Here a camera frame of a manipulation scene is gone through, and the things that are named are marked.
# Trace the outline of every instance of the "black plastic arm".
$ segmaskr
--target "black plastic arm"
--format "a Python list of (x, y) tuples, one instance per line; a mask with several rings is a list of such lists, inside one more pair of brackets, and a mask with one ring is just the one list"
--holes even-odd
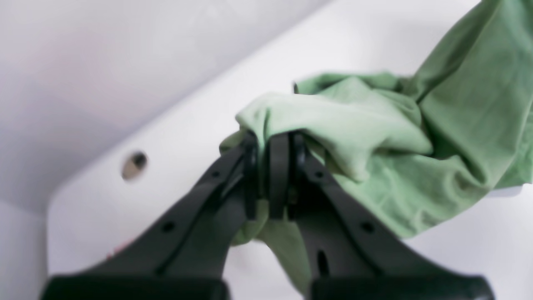
[[(231, 240), (255, 219), (256, 137), (220, 157), (194, 188), (133, 244), (81, 274), (52, 278), (43, 300), (226, 300), (221, 280)], [(490, 300), (482, 277), (425, 260), (338, 185), (304, 137), (270, 138), (263, 190), (270, 218), (296, 222), (313, 282), (308, 300)]]
[(257, 173), (249, 132), (129, 247), (82, 274), (54, 277), (42, 299), (229, 299), (222, 271), (231, 240), (255, 218)]
[(274, 136), (268, 148), (271, 216), (287, 208), (303, 235), (313, 274), (308, 299), (494, 298), (484, 278), (447, 271), (405, 246), (340, 187), (300, 133)]

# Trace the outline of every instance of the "white panel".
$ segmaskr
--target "white panel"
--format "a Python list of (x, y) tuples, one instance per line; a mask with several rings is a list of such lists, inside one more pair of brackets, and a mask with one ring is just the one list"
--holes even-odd
[(46, 279), (43, 217), (0, 201), (0, 299), (36, 300)]
[(0, 157), (24, 178), (0, 163), (0, 198), (44, 214), (80, 166), (327, 1), (0, 1)]
[[(292, 80), (322, 70), (412, 73), (475, 3), (343, 0), (325, 7), (65, 182), (49, 209), (50, 272), (91, 266), (153, 222), (218, 157), (219, 142), (237, 129), (233, 116), (253, 98), (290, 92)], [(148, 167), (125, 183), (122, 163), (138, 149)], [(498, 191), (408, 244), (452, 269), (485, 274), (498, 299), (531, 299), (532, 196), (531, 186)], [(259, 244), (232, 250), (224, 276), (236, 300), (300, 298), (279, 265), (263, 264), (271, 261)]]

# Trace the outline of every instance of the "mounting hole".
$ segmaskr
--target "mounting hole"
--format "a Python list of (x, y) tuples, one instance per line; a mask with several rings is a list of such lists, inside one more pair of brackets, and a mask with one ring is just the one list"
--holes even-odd
[(172, 229), (174, 229), (174, 222), (167, 222), (161, 228), (161, 230), (165, 233), (172, 231)]
[(374, 232), (374, 226), (370, 222), (363, 222), (361, 223), (361, 228), (366, 231), (367, 233), (373, 233)]
[(328, 259), (324, 251), (319, 250), (317, 254), (317, 263), (318, 263), (318, 272), (321, 277), (326, 277), (329, 275), (329, 265)]
[(122, 167), (122, 178), (126, 181), (139, 176), (148, 164), (146, 154), (142, 152), (133, 153)]

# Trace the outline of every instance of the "white wall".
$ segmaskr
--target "white wall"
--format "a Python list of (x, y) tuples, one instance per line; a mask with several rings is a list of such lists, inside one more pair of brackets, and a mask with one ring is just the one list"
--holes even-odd
[(69, 175), (329, 0), (0, 1), (0, 198)]
[(533, 299), (533, 185), (496, 190), (407, 241), (456, 272), (482, 274), (497, 300)]
[(36, 300), (46, 279), (45, 219), (0, 201), (0, 299)]

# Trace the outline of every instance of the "green fabric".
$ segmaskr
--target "green fabric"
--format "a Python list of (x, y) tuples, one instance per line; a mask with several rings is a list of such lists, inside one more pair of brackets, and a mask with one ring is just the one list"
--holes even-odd
[[(338, 183), (401, 238), (453, 218), (493, 188), (528, 183), (533, 159), (533, 1), (484, 0), (411, 78), (325, 74), (301, 94), (265, 94), (237, 115), (260, 141), (302, 130)], [(276, 254), (302, 292), (311, 272), (298, 228), (260, 220), (239, 232)]]

